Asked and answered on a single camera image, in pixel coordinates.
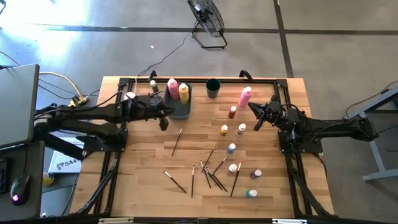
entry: fan stand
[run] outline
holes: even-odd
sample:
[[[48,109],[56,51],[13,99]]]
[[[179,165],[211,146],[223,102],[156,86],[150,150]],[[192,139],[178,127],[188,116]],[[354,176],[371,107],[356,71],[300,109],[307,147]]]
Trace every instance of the fan stand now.
[[[225,43],[224,46],[209,46],[209,47],[207,47],[207,46],[204,46],[203,44],[201,44],[201,42],[197,39],[197,37],[195,37],[195,35],[193,35],[193,31],[194,31],[198,26],[199,26],[199,22],[197,21],[197,22],[195,23],[195,26],[193,27],[193,29],[192,29],[192,31],[191,31],[191,35],[192,35],[192,37],[200,44],[200,46],[201,46],[203,49],[224,49],[224,48],[227,46],[228,43],[227,43],[226,40],[225,40],[224,34],[221,34],[221,37],[223,38],[224,43]]]

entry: paintbrush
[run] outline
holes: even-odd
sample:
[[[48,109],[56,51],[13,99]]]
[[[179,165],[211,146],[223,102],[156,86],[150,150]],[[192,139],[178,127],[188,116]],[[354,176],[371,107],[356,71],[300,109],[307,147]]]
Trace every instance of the paintbrush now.
[[[221,185],[221,187],[222,187],[226,192],[228,192],[228,191],[225,189],[224,185],[221,183],[221,181],[216,177],[216,175],[214,175],[214,173],[211,172],[211,170],[210,170],[208,167],[206,167],[206,170],[207,170],[207,172],[208,172],[211,176],[214,177],[214,179]]]
[[[215,174],[216,171],[218,170],[218,168],[220,168],[221,165],[223,165],[223,163],[225,162],[226,158],[227,158],[227,156],[221,161],[221,163],[218,165],[218,167],[214,170],[213,174]]]
[[[192,187],[191,187],[191,198],[193,197],[193,177],[195,176],[195,165],[192,165]]]
[[[173,149],[172,156],[174,155],[174,151],[175,151],[175,148],[177,147],[178,140],[180,139],[181,132],[182,132],[182,129],[180,129],[180,134],[178,134],[178,138],[177,138],[177,140],[176,140],[176,142],[175,142],[175,145],[174,145],[174,149]]]
[[[217,185],[221,190],[223,190],[223,188],[222,188],[221,185],[217,182],[217,180],[213,177],[213,175],[211,175],[211,174],[209,173],[209,170],[208,170],[206,167],[204,168],[204,170],[205,170],[205,172],[207,172],[207,174],[210,176],[210,178],[213,179],[214,183],[216,183],[216,185]]]
[[[204,166],[203,166],[203,163],[201,161],[200,161],[200,165],[201,165],[201,168],[203,169]],[[211,188],[211,184],[210,184],[209,178],[207,177],[207,172],[204,172],[204,174],[206,176],[207,183],[209,184],[209,188]]]
[[[217,143],[216,143],[216,145],[214,146],[213,150],[211,150],[211,153],[210,153],[210,155],[209,155],[209,158],[207,158],[207,161],[206,161],[205,165],[202,167],[202,169],[201,169],[202,172],[203,172],[203,170],[204,170],[204,167],[205,167],[205,166],[207,165],[207,163],[209,162],[209,159],[210,159],[212,153],[214,152],[214,150],[215,150],[216,148],[217,148]]]
[[[174,180],[174,178],[165,170],[165,171],[163,171],[168,177],[170,177],[170,179],[172,179],[172,181],[175,183],[175,184],[177,184],[177,186],[179,187],[179,188],[181,188],[181,190],[182,191],[184,191],[184,193],[187,193],[178,183],[177,183],[177,181],[175,181]]]
[[[236,180],[238,179],[239,170],[240,170],[240,168],[241,168],[241,165],[242,165],[242,161],[239,162],[238,171],[236,171],[236,176],[235,176],[235,180],[234,180],[234,185],[232,186],[232,191],[231,191],[231,196],[230,196],[230,197],[232,197],[232,194],[234,193],[235,184],[236,184]]]

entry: dark green cup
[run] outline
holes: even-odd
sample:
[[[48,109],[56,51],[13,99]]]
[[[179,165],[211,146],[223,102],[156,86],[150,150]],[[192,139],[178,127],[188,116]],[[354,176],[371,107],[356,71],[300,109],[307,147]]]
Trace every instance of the dark green cup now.
[[[212,78],[206,81],[207,96],[211,99],[217,97],[218,91],[220,90],[221,83],[219,80]]]

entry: yellow cable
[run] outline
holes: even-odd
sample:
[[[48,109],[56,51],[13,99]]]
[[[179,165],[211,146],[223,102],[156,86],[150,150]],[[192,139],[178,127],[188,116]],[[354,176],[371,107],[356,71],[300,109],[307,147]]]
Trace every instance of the yellow cable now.
[[[55,72],[40,72],[39,73],[39,75],[42,75],[42,74],[56,75],[56,76],[59,76],[59,77],[62,77],[64,79],[68,80],[68,82],[70,82],[70,84],[72,84],[72,86],[75,88],[77,94],[79,94],[79,96],[81,96],[81,94],[80,94],[79,90],[77,89],[77,87],[75,86],[75,84],[73,84],[73,82],[70,81],[70,79],[68,77],[66,77],[65,75],[61,75],[61,74],[58,74],[58,73],[55,73]]]

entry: gray desk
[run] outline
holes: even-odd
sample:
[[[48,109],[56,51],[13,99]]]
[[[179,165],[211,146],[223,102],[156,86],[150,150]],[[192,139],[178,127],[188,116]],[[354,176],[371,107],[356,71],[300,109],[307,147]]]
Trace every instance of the gray desk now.
[[[27,150],[26,174],[30,175],[30,194],[28,201],[14,206],[9,189],[12,181],[24,172],[25,149]],[[0,194],[0,221],[39,217],[42,197],[44,142],[33,142],[24,146],[0,151],[0,157],[10,158],[10,179],[8,192]]]

